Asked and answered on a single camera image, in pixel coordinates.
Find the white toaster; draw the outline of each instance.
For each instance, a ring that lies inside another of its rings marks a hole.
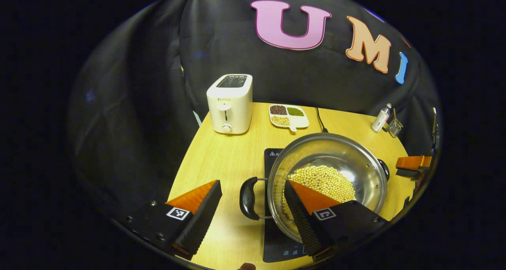
[[[242,134],[248,130],[253,113],[252,81],[249,74],[226,74],[208,89],[209,113],[215,131]]]

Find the pot handle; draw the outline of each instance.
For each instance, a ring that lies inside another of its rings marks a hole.
[[[268,181],[269,179],[252,177],[246,180],[242,184],[241,191],[239,192],[239,207],[241,207],[242,213],[250,219],[269,219],[272,218],[272,216],[261,217],[255,213],[255,192],[253,192],[253,186],[258,180]]]
[[[381,165],[381,167],[383,168],[383,171],[385,171],[385,177],[387,178],[387,181],[388,181],[390,179],[390,170],[388,169],[387,164],[381,159],[378,159],[378,162]]]

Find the table surface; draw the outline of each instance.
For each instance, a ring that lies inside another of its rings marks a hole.
[[[292,133],[270,122],[269,105],[253,103],[249,130],[242,135],[217,133],[208,113],[186,152],[168,200],[215,179],[221,181],[223,193],[193,263],[217,270],[235,270],[244,262],[255,264],[257,270],[295,269],[313,263],[309,256],[274,263],[262,261],[264,221],[247,218],[239,208],[242,183],[251,177],[264,177],[265,149],[283,149],[301,136],[321,132],[315,108],[300,106],[309,119],[309,126]],[[414,182],[395,175],[397,159],[407,156],[400,140],[384,131],[374,133],[370,126],[375,117],[322,108],[319,111],[330,133],[355,140],[388,165],[391,174],[387,198],[379,215],[391,220],[403,208],[406,197],[411,198],[414,189]],[[264,184],[255,185],[255,195],[258,198],[255,211],[262,216]]]

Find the wire basket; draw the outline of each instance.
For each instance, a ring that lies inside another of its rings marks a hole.
[[[397,117],[395,115],[395,108],[394,108],[394,120],[392,120],[392,122],[388,125],[387,131],[390,134],[390,136],[392,136],[392,138],[395,138],[395,137],[397,137],[397,135],[399,135],[402,128],[403,128],[403,125],[401,124],[401,122],[399,122],[399,120],[397,120]]]

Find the small bottle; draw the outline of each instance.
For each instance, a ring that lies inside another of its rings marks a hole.
[[[381,130],[381,128],[383,128],[384,124],[387,122],[388,118],[390,117],[391,108],[392,105],[388,103],[387,106],[381,109],[381,111],[379,112],[378,117],[376,117],[376,121],[374,121],[374,123],[372,123],[371,125],[371,129],[375,133],[378,133]]]

